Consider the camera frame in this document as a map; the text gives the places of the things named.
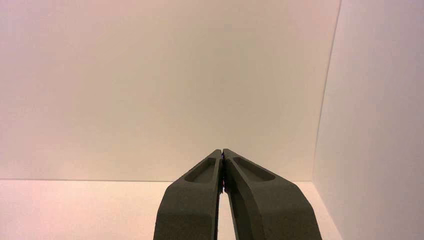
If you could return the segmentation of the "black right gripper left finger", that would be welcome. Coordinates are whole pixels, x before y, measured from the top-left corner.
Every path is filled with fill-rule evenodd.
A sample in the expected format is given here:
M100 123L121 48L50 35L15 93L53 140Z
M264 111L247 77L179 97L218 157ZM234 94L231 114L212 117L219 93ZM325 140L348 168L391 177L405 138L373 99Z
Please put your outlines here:
M215 240L218 237L223 157L220 149L167 187L159 205L155 240Z

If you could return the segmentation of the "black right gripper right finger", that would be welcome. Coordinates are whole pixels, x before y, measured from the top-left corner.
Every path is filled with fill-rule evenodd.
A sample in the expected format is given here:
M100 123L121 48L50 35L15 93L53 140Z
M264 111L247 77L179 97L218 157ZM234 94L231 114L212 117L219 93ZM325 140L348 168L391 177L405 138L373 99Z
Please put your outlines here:
M314 209L296 184L227 148L223 163L236 239L322 239Z

